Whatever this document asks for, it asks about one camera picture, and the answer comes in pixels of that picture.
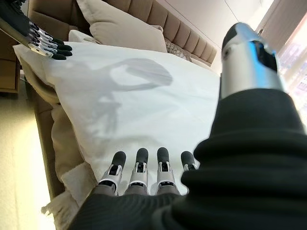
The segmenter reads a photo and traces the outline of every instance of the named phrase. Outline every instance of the cushion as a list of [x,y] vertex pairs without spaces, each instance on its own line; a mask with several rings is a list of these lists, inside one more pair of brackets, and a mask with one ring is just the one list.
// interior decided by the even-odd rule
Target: cushion
[[191,62],[191,53],[171,43],[170,40],[168,40],[167,38],[165,38],[165,44],[166,44],[166,50],[169,54],[174,54],[177,57],[180,57],[182,59]]
[[101,0],[77,0],[93,37],[101,44],[166,53],[160,30]]
[[194,59],[194,58],[192,58],[192,57],[191,57],[191,62],[194,63],[195,65],[198,65],[198,66],[200,66],[200,67],[203,67],[203,68],[205,68],[205,69],[208,69],[208,70],[214,72],[214,70],[213,70],[210,66],[208,66],[208,65],[206,65],[205,63],[203,63],[203,62],[201,62],[201,61],[199,61],[199,60],[196,60],[196,59]]
[[30,52],[25,61],[33,70],[42,68],[46,80],[55,86],[96,179],[101,179],[115,152],[124,151],[127,159],[119,186],[123,194],[137,150],[147,148],[148,185],[153,195],[157,190],[157,150],[164,146],[178,189],[185,194],[180,155],[193,151],[209,136],[219,77],[168,53],[66,44],[72,46],[73,55],[65,61],[40,56],[22,45],[15,51],[21,58]]

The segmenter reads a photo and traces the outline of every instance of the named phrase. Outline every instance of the decorative pillow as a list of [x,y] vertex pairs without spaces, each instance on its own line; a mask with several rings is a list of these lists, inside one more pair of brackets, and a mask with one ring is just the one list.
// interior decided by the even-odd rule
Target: decorative pillow
[[93,37],[103,45],[166,53],[161,30],[101,0],[77,0]]
[[180,58],[192,62],[191,54],[188,51],[182,49],[180,46],[175,45],[167,38],[165,38],[165,45],[166,45],[166,50],[169,54],[174,54]]

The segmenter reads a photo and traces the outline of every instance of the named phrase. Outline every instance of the upholstered headboard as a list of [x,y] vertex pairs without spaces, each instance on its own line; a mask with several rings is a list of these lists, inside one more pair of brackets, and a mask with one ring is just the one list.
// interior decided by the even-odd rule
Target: upholstered headboard
[[[155,0],[104,1],[150,25],[162,26],[165,38],[190,52],[193,58],[212,64],[216,49]],[[89,24],[76,0],[31,0],[29,18],[64,41],[72,29],[90,35]]]

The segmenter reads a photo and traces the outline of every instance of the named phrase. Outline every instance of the white wall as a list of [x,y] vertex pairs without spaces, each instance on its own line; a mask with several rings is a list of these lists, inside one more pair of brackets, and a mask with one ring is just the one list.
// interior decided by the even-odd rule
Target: white wall
[[252,24],[256,29],[263,16],[261,8],[273,0],[157,0],[172,14],[190,26],[217,48],[212,68],[222,70],[221,47],[229,28],[237,22]]

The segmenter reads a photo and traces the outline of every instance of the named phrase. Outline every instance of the fringe tassel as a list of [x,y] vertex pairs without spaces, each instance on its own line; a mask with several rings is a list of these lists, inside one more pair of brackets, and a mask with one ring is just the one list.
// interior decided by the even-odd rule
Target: fringe tassel
[[42,207],[41,212],[46,216],[53,215],[54,224],[57,230],[66,230],[72,219],[79,210],[77,202],[72,198],[70,192],[55,197],[49,204]]

